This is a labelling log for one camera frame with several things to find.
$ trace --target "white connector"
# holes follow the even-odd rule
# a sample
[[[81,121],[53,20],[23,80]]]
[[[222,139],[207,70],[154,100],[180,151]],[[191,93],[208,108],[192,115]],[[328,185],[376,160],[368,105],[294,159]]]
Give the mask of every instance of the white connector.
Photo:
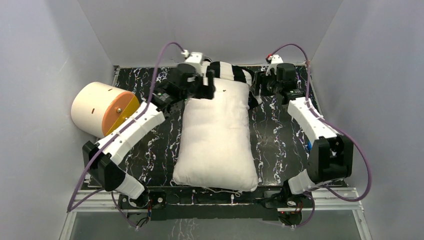
[[[271,75],[271,69],[274,69],[274,74],[277,74],[277,65],[282,64],[283,59],[278,54],[272,55],[271,58],[271,64],[268,66],[268,69],[266,69],[266,75]]]
[[[184,59],[187,59],[190,56],[190,52],[187,49],[181,52],[181,55],[184,56]]]
[[[184,63],[193,66],[198,74],[202,74],[203,53],[192,52]]]

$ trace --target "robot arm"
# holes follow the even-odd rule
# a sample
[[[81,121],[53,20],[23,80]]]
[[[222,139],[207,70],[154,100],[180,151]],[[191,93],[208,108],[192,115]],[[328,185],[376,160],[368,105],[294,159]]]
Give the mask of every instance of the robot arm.
[[[181,109],[184,100],[187,98],[213,99],[214,73],[206,72],[207,85],[205,85],[201,72],[202,62],[201,53],[191,53],[184,63],[174,68],[170,76],[155,87],[150,104],[142,102],[140,107],[114,132],[100,139],[96,144],[89,141],[83,146],[85,165],[99,149],[103,149],[88,172],[106,191],[115,190],[129,196],[130,204],[134,207],[143,207],[147,204],[149,201],[147,187],[120,169],[118,165],[148,132]],[[147,108],[146,112],[140,116],[145,108]]]
[[[353,143],[313,116],[306,104],[305,92],[298,89],[295,66],[283,63],[278,55],[270,59],[268,70],[255,74],[255,95],[281,95],[282,104],[287,106],[288,113],[299,123],[312,143],[306,170],[283,183],[281,196],[288,200],[322,183],[349,177],[352,174]],[[106,191],[115,190],[129,196],[133,207],[147,204],[147,187],[122,171],[118,165],[149,131],[181,109],[185,99],[214,97],[214,73],[206,73],[207,85],[204,84],[202,61],[201,53],[191,53],[184,63],[174,68],[170,76],[155,87],[149,105],[143,102],[113,133],[96,144],[89,141],[83,146],[86,165],[99,149],[104,148],[88,172]],[[139,116],[147,106],[145,114]],[[115,137],[114,141],[105,146],[112,137]]]
[[[298,89],[293,64],[283,63],[278,55],[268,56],[268,59],[270,66],[267,71],[255,74],[255,94],[281,95],[288,114],[297,121],[312,144],[306,169],[283,183],[283,199],[287,200],[327,182],[349,177],[352,174],[352,141],[311,113],[305,92]],[[315,108],[312,110],[322,118]]]

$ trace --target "glass panel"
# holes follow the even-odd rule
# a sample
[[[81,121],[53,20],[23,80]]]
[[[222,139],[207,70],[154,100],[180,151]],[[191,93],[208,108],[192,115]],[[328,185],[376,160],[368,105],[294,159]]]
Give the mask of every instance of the glass panel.
[[[306,219],[310,211],[303,211]],[[229,239],[343,239],[361,237],[351,210],[316,211],[311,221],[291,230],[279,221],[260,219],[175,219],[150,221],[135,231],[118,212],[78,212],[72,240],[229,240]]]

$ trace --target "black bracket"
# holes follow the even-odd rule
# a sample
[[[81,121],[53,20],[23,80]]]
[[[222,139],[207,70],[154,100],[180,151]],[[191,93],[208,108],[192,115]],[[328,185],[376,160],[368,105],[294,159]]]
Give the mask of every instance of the black bracket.
[[[279,94],[283,97],[282,104],[286,105],[290,100],[305,96],[303,89],[298,89],[296,67],[292,63],[280,63],[271,74],[266,71],[257,71],[254,75],[254,94],[264,97]]]
[[[353,153],[354,144],[344,135],[315,140],[306,167],[310,180],[318,184],[350,177]]]
[[[215,92],[214,72],[206,72],[206,77],[207,85],[204,85],[203,76],[196,72],[194,66],[178,64],[171,70],[169,77],[154,88],[151,102],[167,118],[181,109],[183,101],[188,98],[211,100]]]
[[[165,209],[167,206],[167,194],[162,190],[150,190],[148,193],[148,201],[151,205],[152,209]],[[147,209],[148,205],[146,204],[144,207],[137,205],[137,207],[134,207],[130,203],[131,199],[128,198],[128,196],[124,194],[119,195],[118,200],[118,206],[121,209]]]
[[[84,165],[87,166],[90,159],[99,151],[97,145],[88,141],[82,146]],[[103,152],[94,160],[88,173],[101,185],[105,191],[113,191],[124,181],[123,172],[112,160],[111,155]]]

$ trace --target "blue component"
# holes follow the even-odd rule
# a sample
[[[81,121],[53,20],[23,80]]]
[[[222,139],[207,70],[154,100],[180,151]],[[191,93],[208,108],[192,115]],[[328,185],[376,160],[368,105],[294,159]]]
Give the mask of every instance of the blue component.
[[[312,144],[310,141],[307,142],[307,146],[306,146],[307,150],[310,152],[312,149]]]

